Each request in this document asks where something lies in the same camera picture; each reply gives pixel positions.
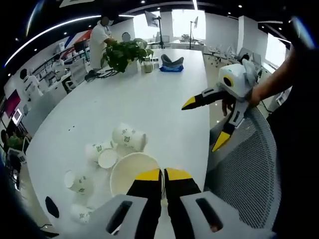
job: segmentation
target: paper cup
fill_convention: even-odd
[[[92,194],[94,191],[94,182],[87,175],[67,171],[64,176],[65,186],[80,195]]]
[[[113,148],[113,144],[110,141],[104,143],[87,144],[85,146],[85,154],[88,162],[98,164],[99,156],[108,148]]]
[[[142,152],[147,143],[145,133],[137,131],[125,123],[121,123],[114,129],[112,139],[115,143],[132,148],[138,152]]]
[[[118,160],[119,155],[113,149],[105,149],[99,156],[98,163],[101,168],[111,168]]]
[[[147,154],[132,153],[125,156],[112,170],[110,179],[112,195],[126,194],[140,173],[157,168],[160,168],[157,161]]]
[[[71,219],[77,223],[86,224],[90,220],[90,216],[94,209],[83,207],[78,204],[73,204],[71,206]]]

